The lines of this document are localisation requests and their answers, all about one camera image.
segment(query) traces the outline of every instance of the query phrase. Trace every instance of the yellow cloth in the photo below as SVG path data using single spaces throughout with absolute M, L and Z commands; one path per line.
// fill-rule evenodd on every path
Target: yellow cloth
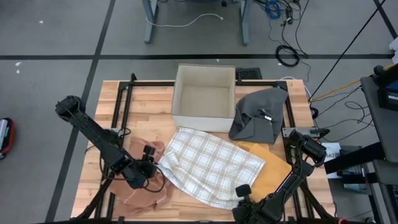
M 262 147 L 259 144 L 243 141 L 235 141 L 234 144 L 266 161 L 251 186 L 250 197 L 255 202 L 274 193 L 292 170 L 292 166 L 271 153 L 268 146 Z

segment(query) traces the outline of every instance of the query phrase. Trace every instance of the gray cloth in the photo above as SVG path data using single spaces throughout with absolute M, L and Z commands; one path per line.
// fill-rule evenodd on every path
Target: gray cloth
M 243 97 L 236 105 L 229 138 L 274 144 L 282 127 L 286 98 L 287 92 L 280 88 L 261 90 Z

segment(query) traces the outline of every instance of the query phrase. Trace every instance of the plaid cloth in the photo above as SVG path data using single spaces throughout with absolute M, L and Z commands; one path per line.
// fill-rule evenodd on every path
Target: plaid cloth
M 159 168 L 180 190 L 217 208 L 232 209 L 241 200 L 235 188 L 252 185 L 265 161 L 203 131 L 180 128 Z

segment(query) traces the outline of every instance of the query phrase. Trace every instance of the red object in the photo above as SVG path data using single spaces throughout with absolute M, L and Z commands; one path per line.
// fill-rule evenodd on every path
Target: red object
M 9 118 L 3 118 L 7 121 L 8 133 L 4 137 L 2 146 L 0 149 L 0 159 L 2 159 L 11 150 L 12 143 L 14 142 L 15 124 L 14 121 Z
M 338 220 L 338 224 L 342 224 L 342 223 L 344 223 L 344 221 L 346 221 L 346 220 L 347 220 L 346 217 L 340 218 L 340 219 Z

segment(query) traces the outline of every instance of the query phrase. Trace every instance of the cardboard box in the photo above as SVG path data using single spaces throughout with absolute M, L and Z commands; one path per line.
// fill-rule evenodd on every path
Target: cardboard box
M 176 126 L 229 132 L 235 116 L 235 67 L 180 64 L 172 116 Z

